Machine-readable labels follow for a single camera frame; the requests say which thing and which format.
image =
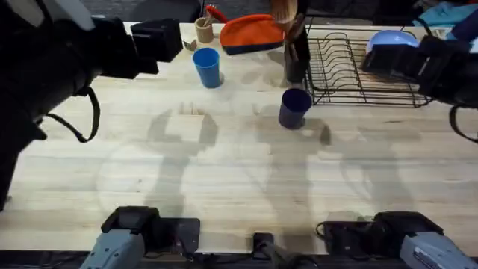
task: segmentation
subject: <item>cup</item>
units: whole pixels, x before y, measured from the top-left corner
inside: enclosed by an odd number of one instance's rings
[[[197,40],[201,43],[210,43],[214,39],[214,34],[212,32],[212,24],[204,27],[206,18],[199,18],[194,22],[196,27]]]
[[[194,52],[193,61],[204,87],[219,87],[219,53],[211,48],[198,49]]]
[[[301,89],[289,89],[282,95],[279,123],[287,129],[300,129],[304,115],[312,106],[311,96]]]

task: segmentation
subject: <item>wooden spoon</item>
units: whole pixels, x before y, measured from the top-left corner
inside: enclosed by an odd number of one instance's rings
[[[270,15],[287,35],[297,14],[297,0],[270,0]]]

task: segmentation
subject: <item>black metal rack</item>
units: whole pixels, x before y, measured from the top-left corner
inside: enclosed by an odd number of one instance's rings
[[[368,38],[379,30],[358,28],[321,28],[308,26],[311,60],[305,75],[305,89],[314,105],[385,105],[419,108],[431,102],[418,93],[418,85],[380,78],[360,70],[366,55]],[[323,31],[323,37],[311,37],[310,31]]]

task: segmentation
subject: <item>wooden countertop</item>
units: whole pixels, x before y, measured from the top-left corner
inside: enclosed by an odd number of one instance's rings
[[[195,36],[192,25],[181,32]],[[96,79],[102,118],[91,143],[45,119],[49,139],[21,154],[0,214],[0,249],[90,250],[116,207],[148,205],[198,217],[203,252],[250,250],[262,231],[291,250],[324,253],[318,222],[409,210],[478,256],[478,147],[452,132],[449,106],[319,105],[302,130],[288,131],[277,122],[283,48],[218,51],[225,82],[215,90],[201,86],[185,49],[157,76]],[[86,98],[55,112],[90,130]],[[473,111],[459,117],[476,131]]]

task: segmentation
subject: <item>orange pouch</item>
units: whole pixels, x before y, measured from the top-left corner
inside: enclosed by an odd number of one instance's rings
[[[257,14],[234,19],[224,25],[220,42],[228,55],[279,48],[284,31],[271,15]]]

